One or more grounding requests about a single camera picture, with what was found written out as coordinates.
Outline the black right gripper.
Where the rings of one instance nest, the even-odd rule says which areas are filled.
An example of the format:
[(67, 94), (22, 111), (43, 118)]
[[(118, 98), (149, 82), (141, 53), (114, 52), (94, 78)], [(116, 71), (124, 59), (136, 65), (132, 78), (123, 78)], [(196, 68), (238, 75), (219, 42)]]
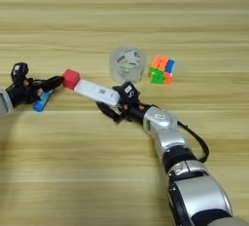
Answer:
[[(124, 93), (122, 86), (114, 86), (112, 89), (118, 94)], [(116, 123), (119, 123), (122, 120), (142, 123), (145, 113), (150, 108), (149, 104), (142, 103), (138, 99), (122, 99), (119, 104), (120, 114), (116, 113), (103, 102), (97, 101), (96, 105), (104, 115), (111, 118)]]

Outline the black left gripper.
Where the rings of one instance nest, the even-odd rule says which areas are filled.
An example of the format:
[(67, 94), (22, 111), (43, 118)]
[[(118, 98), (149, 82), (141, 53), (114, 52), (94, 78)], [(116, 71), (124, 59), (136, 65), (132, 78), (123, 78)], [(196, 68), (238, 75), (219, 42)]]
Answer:
[(43, 92), (47, 93), (58, 88), (63, 83), (64, 78), (62, 76), (53, 76), (45, 80), (34, 80), (28, 78), (20, 83), (13, 83), (6, 89), (9, 95), (12, 105), (31, 104), (39, 99), (38, 90), (43, 83)]

